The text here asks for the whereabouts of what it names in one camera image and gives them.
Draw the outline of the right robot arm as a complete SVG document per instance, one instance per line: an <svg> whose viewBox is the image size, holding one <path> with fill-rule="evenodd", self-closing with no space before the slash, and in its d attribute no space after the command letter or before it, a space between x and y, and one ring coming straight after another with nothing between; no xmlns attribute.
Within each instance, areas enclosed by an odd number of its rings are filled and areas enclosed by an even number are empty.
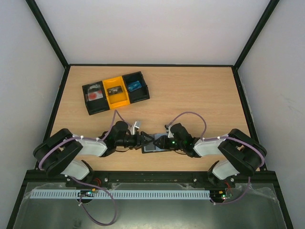
<svg viewBox="0 0 305 229"><path fill-rule="evenodd" d="M189 157L223 155L207 172L207 180L213 187L220 186L227 178L242 174L247 177L265 164L266 149L240 131L232 129L228 134L212 138L193 137L180 123L168 127L153 144L163 150L183 151Z"/></svg>

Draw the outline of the dark picture card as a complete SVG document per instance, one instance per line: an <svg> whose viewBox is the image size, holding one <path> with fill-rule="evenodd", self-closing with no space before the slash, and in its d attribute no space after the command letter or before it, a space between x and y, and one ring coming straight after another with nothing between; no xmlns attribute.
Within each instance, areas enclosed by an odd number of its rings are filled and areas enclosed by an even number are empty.
<svg viewBox="0 0 305 229"><path fill-rule="evenodd" d="M121 86L115 86L107 89L108 95L115 95L115 94L120 94L123 92L123 89Z"/></svg>

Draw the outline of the blue card in bin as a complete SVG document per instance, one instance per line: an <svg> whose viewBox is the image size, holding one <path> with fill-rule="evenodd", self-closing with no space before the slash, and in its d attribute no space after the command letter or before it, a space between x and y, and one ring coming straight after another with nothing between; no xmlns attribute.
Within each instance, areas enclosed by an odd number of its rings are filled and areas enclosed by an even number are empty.
<svg viewBox="0 0 305 229"><path fill-rule="evenodd" d="M135 81L127 85L127 89L130 93L140 88L142 88L142 84L139 81Z"/></svg>

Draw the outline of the yellow bin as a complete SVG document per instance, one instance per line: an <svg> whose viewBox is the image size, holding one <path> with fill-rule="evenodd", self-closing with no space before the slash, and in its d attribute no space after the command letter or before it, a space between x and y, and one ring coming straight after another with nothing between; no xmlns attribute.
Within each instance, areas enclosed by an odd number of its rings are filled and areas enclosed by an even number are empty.
<svg viewBox="0 0 305 229"><path fill-rule="evenodd" d="M111 110L129 105L130 99L122 76L102 81L107 102Z"/></svg>

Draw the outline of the black card holder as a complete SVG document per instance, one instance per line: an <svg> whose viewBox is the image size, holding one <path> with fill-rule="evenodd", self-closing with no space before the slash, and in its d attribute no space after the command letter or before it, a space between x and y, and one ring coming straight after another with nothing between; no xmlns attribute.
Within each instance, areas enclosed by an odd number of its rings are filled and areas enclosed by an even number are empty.
<svg viewBox="0 0 305 229"><path fill-rule="evenodd" d="M157 140L159 137L167 135L166 133L161 133L161 134L148 134L148 136L145 136L144 139L146 141L151 140L153 138L154 140ZM150 142L149 144L145 145L142 147L142 153L147 154L147 153L157 153L157 152L169 152L169 150L166 149L161 149L157 147L153 142Z"/></svg>

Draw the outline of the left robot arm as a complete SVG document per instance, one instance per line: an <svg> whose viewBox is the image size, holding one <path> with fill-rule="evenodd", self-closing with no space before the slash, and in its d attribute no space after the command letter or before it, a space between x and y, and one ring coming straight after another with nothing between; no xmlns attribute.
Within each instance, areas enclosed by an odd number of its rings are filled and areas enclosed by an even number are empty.
<svg viewBox="0 0 305 229"><path fill-rule="evenodd" d="M117 147L139 149L154 142L152 136L136 131L136 127L137 124L129 126L118 121L98 138L73 135L64 128L36 147L33 156L48 177L66 175L83 180L92 169L88 163L76 160L78 155L106 157Z"/></svg>

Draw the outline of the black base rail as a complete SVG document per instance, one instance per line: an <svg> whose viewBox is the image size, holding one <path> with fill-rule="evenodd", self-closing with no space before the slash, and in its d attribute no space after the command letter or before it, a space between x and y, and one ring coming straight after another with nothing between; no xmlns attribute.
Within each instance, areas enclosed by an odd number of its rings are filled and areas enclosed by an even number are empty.
<svg viewBox="0 0 305 229"><path fill-rule="evenodd" d="M247 184L248 177L236 175L226 178L225 181L216 181L209 172L135 172L135 171L95 171L81 182L110 188L114 184L185 184L194 188L205 190L224 190L234 188L236 184ZM22 185L29 182L38 183L65 183L68 187L81 188L85 185L78 184L70 177L58 175L48 177L45 172L28 170ZM251 177L251 185L266 185L267 187L279 188L279 182L274 171L255 172Z"/></svg>

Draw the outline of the black cage frame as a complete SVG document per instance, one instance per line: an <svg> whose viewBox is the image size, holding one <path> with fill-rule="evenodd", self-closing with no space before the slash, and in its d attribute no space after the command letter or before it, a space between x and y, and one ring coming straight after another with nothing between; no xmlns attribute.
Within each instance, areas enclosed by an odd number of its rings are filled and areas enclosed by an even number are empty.
<svg viewBox="0 0 305 229"><path fill-rule="evenodd" d="M28 4L28 7L31 10L32 14L34 15L36 21L39 23L41 29L45 33L52 48L55 50L55 53L56 54L59 53L59 55L60 55L59 60L62 62L62 59L64 59L62 51L61 51L58 43L56 42L56 39L53 36L36 1L35 0L26 0L26 2ZM58 109L60 106L64 87L66 85L66 82L68 79L68 73L69 73L71 67L73 67L73 66L81 66L81 67L93 67L93 66L94 67L105 67L105 66L107 66L107 67L142 67L142 68L143 67L152 67L152 68L158 68L158 67L159 68L161 68L161 67L167 67L167 68L168 67L173 67L173 68L178 68L178 67L231 68L250 136L254 140L259 141L257 131L256 131L254 121L253 121L253 113L252 113L251 107L249 106L249 101L248 101L247 95L245 94L244 86L242 85L242 81L239 76L238 70L242 66L248 53L252 49L252 46L255 44L256 40L260 36L261 31L264 29L265 25L268 23L268 20L271 17L271 15L273 14L274 10L276 10L276 7L279 4L279 2L281 2L281 1L280 0L270 0L268 2L262 16L260 17L253 32L251 33L251 36L249 37L245 47L243 48L241 54L239 55L239 57L234 65L229 65L229 64L222 64L222 65L221 64L127 64L127 63L119 63L119 64L108 64L108 63L74 64L73 63L73 64L68 64L68 62L66 60L63 60L64 73L61 78L59 90L56 95L56 99L55 99L55 102L54 102L54 105L52 108L52 112L51 112L51 115L50 115L50 118L48 121L48 125L46 128L46 132L45 132L43 140L46 140L47 137L49 137L51 135L51 129L53 128L54 123L55 123L55 118L56 118L56 115L57 115L57 112L58 112ZM272 175L274 177L276 176L275 172L268 171L266 164L264 164L260 168L262 169L262 171L258 172L258 173L260 174L260 176L264 175L264 179L266 182L267 181L271 182L271 178L267 179L267 177L266 177L267 175L268 176ZM38 169L38 163L35 164L35 169L27 171L27 173L25 175L25 179L24 179L24 181L21 185L20 191L18 193L16 203L12 210L12 214L9 219L7 229L12 229L15 226L15 223L17 220L17 214L19 213L20 206L21 206L21 195L25 194L25 185L28 183L28 180L31 178L33 181L38 182L38 178L43 179L43 177L39 177L39 176L42 176L42 172L38 172L37 169ZM288 229L293 229L294 227L293 227L291 218L289 216L288 209L286 207L286 203L284 200L284 196L282 194L279 184L275 187L275 193L276 193L277 197L279 198L279 204L280 204L280 208L281 208L281 211L282 211L282 214L284 217L285 225L287 226Z"/></svg>

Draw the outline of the black bin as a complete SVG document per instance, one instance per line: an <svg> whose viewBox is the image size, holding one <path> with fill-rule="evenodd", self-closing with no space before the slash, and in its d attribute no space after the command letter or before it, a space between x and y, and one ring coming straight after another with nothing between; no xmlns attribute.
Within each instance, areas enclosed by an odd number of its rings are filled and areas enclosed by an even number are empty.
<svg viewBox="0 0 305 229"><path fill-rule="evenodd" d="M89 115L110 110L102 81L83 85L82 91Z"/></svg>
<svg viewBox="0 0 305 229"><path fill-rule="evenodd" d="M149 89L141 71L122 76L130 103L150 99Z"/></svg>

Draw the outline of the red white card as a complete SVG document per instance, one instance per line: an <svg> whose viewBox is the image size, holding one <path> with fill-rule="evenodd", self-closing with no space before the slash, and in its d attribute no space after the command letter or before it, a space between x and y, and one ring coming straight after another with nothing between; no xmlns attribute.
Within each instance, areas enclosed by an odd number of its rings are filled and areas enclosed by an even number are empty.
<svg viewBox="0 0 305 229"><path fill-rule="evenodd" d="M102 90L102 85L100 83L90 85L87 90L87 96L89 101L95 101L104 98L105 96Z"/></svg>

